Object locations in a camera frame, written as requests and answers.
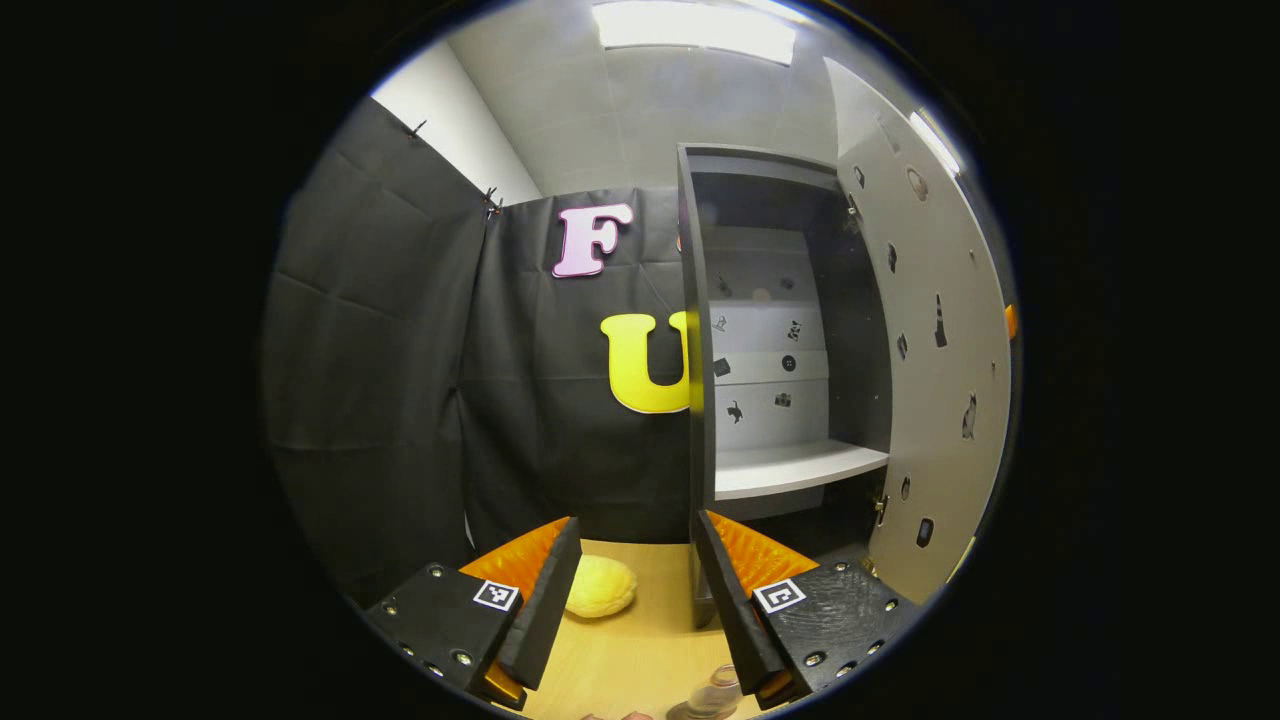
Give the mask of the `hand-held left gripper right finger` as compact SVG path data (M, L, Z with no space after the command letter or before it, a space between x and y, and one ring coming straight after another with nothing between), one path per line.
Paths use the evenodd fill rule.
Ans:
M850 682L924 612L868 562L818 562L718 512L698 512L698 560L741 692L763 711Z

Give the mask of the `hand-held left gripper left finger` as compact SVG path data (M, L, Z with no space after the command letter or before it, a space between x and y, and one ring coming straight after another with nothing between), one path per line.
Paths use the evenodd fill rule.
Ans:
M438 682L518 711L541 684L581 557L579 519L561 518L461 569L425 565L365 618Z

